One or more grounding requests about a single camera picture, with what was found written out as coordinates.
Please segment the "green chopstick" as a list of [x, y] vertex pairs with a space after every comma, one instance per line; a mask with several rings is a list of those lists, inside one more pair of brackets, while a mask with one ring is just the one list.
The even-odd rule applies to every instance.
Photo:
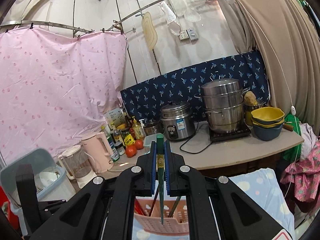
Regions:
[[161, 224], [164, 223], [164, 136], [157, 135], [157, 170]]

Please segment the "white blue dish rack box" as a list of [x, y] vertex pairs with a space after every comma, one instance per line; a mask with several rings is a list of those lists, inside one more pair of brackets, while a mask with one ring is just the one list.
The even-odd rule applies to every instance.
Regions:
[[57, 165], [49, 152], [42, 148], [37, 148], [4, 167], [1, 170], [1, 186], [9, 198], [13, 214], [18, 217], [22, 234], [27, 235], [29, 226], [25, 222], [15, 180], [17, 169], [22, 164], [31, 165], [37, 198], [41, 202], [50, 200], [68, 201], [76, 194], [76, 191], [67, 178], [66, 169]]

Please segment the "front red tomato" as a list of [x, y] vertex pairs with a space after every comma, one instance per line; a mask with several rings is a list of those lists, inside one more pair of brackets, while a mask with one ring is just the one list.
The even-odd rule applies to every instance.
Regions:
[[132, 158], [137, 154], [137, 149], [134, 144], [126, 147], [125, 154], [128, 158]]

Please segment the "red tomato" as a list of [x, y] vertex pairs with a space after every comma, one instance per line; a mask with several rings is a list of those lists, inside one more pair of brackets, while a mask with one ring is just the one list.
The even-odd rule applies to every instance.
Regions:
[[134, 144], [126, 147], [125, 154], [128, 158], [132, 158], [137, 154], [137, 149]]
[[137, 150], [141, 150], [144, 148], [144, 141], [137, 139], [134, 143], [134, 146]]

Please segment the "rear red tomato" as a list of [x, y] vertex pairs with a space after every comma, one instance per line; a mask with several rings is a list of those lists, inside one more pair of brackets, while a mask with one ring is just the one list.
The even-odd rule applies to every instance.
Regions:
[[144, 148], [144, 141], [137, 139], [134, 143], [134, 146], [137, 150], [141, 150]]

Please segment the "pink perforated utensil holder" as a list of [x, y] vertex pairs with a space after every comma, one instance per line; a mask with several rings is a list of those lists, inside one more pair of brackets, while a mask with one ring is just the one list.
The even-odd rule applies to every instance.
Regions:
[[164, 201], [163, 211], [160, 201], [138, 198], [141, 208], [135, 211], [135, 220], [149, 233], [162, 236], [184, 236], [189, 234], [188, 211], [185, 197], [177, 203], [176, 198]]

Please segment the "clear food container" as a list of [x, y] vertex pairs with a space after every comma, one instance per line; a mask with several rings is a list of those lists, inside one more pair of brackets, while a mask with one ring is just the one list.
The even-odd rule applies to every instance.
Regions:
[[157, 133], [157, 134], [147, 135], [144, 138], [144, 147], [150, 147], [153, 141], [156, 142], [158, 135], [162, 135], [162, 134], [161, 133]]

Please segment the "yellow oil bottle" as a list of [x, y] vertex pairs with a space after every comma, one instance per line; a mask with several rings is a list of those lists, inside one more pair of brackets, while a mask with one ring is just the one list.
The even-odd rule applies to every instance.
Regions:
[[145, 134], [141, 124], [135, 119], [134, 116], [132, 118], [133, 118], [132, 128], [135, 133], [136, 139], [144, 140]]

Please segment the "pink electric kettle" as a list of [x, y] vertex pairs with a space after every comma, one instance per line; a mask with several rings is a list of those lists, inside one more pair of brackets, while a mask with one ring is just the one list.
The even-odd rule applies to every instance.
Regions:
[[81, 145], [90, 156], [89, 161], [95, 173], [104, 173], [113, 167], [113, 160], [108, 151], [111, 148], [104, 132], [84, 134], [81, 138]]

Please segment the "black induction cooker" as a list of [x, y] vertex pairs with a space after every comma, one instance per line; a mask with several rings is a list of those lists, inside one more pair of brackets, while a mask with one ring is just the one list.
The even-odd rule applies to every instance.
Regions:
[[216, 133], [209, 129], [209, 138], [212, 143], [234, 140], [248, 137], [251, 134], [249, 127], [243, 123], [234, 132], [230, 133]]

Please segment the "silver rice cooker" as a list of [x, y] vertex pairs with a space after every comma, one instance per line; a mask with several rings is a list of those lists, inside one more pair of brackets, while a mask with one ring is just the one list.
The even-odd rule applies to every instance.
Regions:
[[188, 102], [171, 102], [160, 110], [164, 134], [170, 141], [181, 141], [195, 134], [193, 111]]

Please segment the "blue patterned tablecloth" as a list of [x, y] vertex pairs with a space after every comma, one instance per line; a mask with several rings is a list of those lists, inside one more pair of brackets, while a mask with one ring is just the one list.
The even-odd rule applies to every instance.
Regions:
[[[251, 197], [261, 208], [273, 217], [292, 239], [295, 236], [295, 219], [285, 203], [284, 196], [276, 182], [275, 172], [270, 168], [261, 168], [257, 171], [230, 177], [242, 191]], [[185, 236], [161, 236], [146, 232], [143, 226], [134, 219], [132, 239], [190, 239]]]

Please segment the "stainless steel steamer pot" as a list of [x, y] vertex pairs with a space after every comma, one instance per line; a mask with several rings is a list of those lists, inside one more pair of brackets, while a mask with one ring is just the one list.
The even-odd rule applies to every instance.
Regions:
[[230, 133], [243, 123], [247, 91], [237, 79], [217, 79], [202, 85], [194, 97], [202, 100], [210, 129], [216, 133]]

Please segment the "pink floral cloth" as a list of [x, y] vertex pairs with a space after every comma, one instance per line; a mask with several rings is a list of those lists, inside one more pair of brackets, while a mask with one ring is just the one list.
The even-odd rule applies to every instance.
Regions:
[[290, 164], [281, 175], [284, 185], [294, 184], [293, 195], [300, 202], [313, 202], [319, 198], [319, 140], [303, 160]]

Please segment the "hanging cutting board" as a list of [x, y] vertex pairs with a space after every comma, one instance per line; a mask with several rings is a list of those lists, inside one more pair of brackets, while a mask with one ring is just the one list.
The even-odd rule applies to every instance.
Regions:
[[153, 26], [151, 14], [148, 11], [143, 15], [141, 24], [148, 49], [152, 51], [156, 46], [158, 36]]

